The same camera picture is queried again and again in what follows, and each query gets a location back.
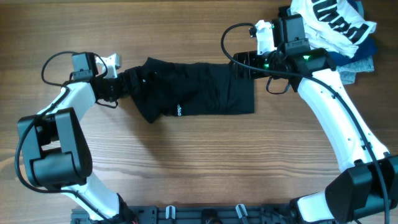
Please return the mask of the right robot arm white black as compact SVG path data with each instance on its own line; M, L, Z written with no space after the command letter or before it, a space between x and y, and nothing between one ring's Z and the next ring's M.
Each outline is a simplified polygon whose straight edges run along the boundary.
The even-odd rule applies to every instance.
M295 198L289 223L348 223L397 207L397 156L392 156L350 100L324 49L242 52L231 58L239 78L286 79L309 105L334 150L340 175L320 192Z

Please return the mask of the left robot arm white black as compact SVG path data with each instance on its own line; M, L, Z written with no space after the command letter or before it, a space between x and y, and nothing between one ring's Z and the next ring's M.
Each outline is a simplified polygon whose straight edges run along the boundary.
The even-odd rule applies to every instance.
M14 164L20 183L38 193L63 194L88 214L91 223L137 223L122 197L93 173L93 160L80 126L99 100L123 95L120 78L70 80L38 114L21 118Z

